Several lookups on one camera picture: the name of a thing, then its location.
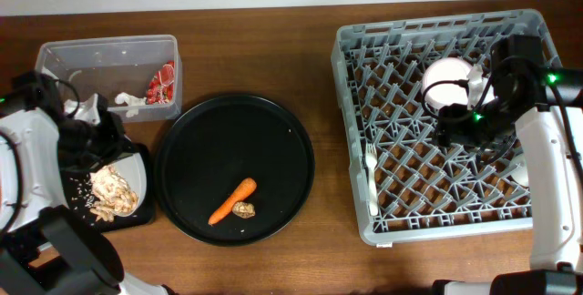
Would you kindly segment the orange carrot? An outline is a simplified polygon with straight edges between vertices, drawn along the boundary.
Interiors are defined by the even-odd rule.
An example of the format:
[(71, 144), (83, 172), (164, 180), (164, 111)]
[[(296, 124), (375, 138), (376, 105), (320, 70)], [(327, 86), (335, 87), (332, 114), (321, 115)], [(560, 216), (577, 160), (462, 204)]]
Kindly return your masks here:
[(227, 217), (236, 203), (249, 197), (257, 188), (252, 178), (245, 178), (230, 194), (230, 196), (210, 215), (208, 224), (213, 226)]

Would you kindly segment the white tissue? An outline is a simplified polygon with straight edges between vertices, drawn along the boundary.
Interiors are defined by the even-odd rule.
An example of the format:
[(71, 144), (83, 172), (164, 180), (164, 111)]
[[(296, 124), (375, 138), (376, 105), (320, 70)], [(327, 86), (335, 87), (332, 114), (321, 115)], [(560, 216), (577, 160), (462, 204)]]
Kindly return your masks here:
[(145, 97), (134, 97), (128, 93), (122, 92), (116, 95), (115, 103), (118, 105), (126, 104), (128, 107), (137, 106), (135, 109), (130, 109), (126, 112), (126, 117), (134, 117), (139, 113), (138, 107), (146, 105), (146, 98)]

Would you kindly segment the white plastic fork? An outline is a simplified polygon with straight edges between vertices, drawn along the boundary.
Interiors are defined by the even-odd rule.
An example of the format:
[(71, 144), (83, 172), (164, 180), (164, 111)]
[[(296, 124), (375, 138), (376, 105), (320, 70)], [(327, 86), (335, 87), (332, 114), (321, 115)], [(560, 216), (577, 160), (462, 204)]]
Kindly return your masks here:
[(375, 184), (375, 168), (377, 166), (377, 154), (376, 147), (372, 143), (367, 143), (365, 147), (365, 164), (368, 170), (367, 184), (368, 184), (368, 197), (369, 197), (369, 212), (372, 216), (377, 216), (379, 214), (379, 204), (377, 198), (377, 190)]

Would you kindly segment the grey plate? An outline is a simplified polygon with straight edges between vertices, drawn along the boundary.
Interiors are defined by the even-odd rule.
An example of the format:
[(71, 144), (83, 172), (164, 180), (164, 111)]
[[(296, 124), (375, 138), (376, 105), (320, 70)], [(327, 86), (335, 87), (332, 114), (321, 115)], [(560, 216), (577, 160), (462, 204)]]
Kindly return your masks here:
[(116, 168), (121, 177), (127, 181), (128, 186), (138, 195), (139, 206), (144, 200), (143, 197), (146, 194), (146, 173), (144, 163), (142, 162), (139, 153), (120, 159), (109, 165), (113, 165)]

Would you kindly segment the cream cup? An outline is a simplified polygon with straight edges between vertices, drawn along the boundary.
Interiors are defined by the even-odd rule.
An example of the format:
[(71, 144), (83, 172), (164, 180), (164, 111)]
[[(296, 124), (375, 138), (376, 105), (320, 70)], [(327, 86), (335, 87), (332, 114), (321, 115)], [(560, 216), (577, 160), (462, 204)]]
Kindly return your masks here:
[(527, 163), (524, 154), (515, 155), (511, 161), (510, 166), (514, 167), (513, 171), (510, 173), (510, 177), (522, 187), (528, 188), (528, 175), (527, 175)]

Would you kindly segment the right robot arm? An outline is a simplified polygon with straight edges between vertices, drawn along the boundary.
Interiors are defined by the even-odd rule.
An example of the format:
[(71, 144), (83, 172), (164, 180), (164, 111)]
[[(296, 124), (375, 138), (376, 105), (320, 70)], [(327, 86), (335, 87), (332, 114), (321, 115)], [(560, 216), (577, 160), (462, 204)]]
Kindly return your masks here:
[(513, 128), (523, 150), (533, 224), (527, 271), (489, 282), (435, 281), (434, 294), (579, 294), (582, 291), (582, 73), (519, 62), (498, 67), (489, 86), (495, 100), (469, 121), (443, 107), (436, 139), (478, 143)]

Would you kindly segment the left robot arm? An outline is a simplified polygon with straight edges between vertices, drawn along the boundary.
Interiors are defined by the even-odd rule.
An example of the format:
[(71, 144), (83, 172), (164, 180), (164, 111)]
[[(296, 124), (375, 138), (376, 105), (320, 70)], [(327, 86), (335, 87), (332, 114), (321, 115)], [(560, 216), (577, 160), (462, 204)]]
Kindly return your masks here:
[(1, 98), (1, 288), (8, 294), (170, 294), (125, 271), (108, 239), (69, 207), (62, 176), (113, 167), (147, 195), (139, 147), (99, 94), (64, 107), (64, 81), (31, 71)]

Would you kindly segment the red snack wrapper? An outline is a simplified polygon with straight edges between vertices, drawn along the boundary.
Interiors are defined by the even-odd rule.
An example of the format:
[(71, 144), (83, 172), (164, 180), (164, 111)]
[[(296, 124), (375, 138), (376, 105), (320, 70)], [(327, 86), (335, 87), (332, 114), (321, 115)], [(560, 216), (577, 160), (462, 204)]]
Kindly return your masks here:
[(174, 97), (175, 62), (168, 61), (156, 72), (148, 85), (146, 104), (167, 104)]

